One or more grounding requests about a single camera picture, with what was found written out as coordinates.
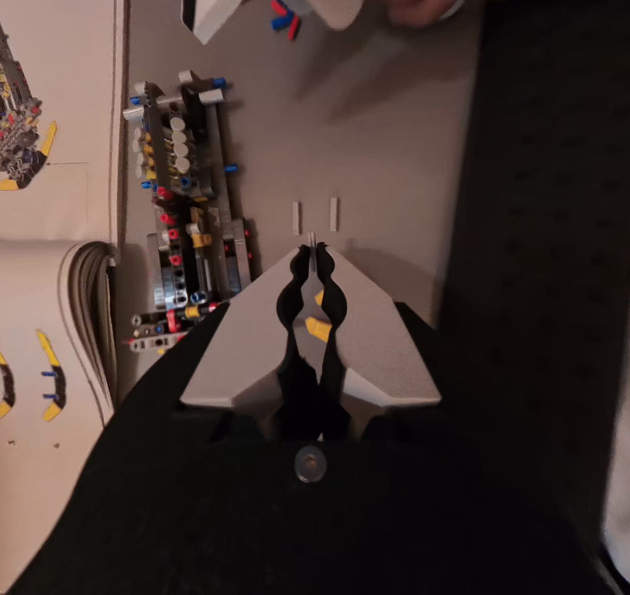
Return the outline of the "white instruction booklet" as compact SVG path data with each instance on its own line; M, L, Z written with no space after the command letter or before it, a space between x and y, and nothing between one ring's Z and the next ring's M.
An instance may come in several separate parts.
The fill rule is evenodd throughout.
M129 0L1 0L1 593L116 399Z

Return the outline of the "pile of small lego pins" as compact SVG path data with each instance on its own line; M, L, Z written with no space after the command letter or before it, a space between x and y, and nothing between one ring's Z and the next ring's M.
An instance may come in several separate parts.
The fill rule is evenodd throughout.
M270 0L270 6L273 11L273 18L270 21L271 28L274 32L286 31L289 41L295 41L301 26L302 19L294 12L289 5L283 0Z

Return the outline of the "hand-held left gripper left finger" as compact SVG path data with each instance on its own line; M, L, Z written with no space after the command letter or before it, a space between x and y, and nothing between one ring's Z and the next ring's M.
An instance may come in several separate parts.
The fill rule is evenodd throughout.
M222 412L210 441L321 439L317 374L294 331L310 270L311 249L301 245L230 301L180 398Z

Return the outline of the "lego car chassis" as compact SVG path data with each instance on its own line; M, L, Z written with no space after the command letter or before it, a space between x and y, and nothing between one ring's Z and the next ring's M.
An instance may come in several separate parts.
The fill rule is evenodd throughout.
M137 83L123 111L155 223L146 248L153 311L131 318L135 354L164 354L253 281L250 231L232 201L239 166L223 138L226 87L183 71L172 95Z

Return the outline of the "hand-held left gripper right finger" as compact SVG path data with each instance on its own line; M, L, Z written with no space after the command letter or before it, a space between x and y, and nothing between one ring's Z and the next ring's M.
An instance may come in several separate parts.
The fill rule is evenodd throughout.
M442 401L394 300L333 247L319 243L321 307L331 324L320 386L341 408L341 430L359 438L392 412Z

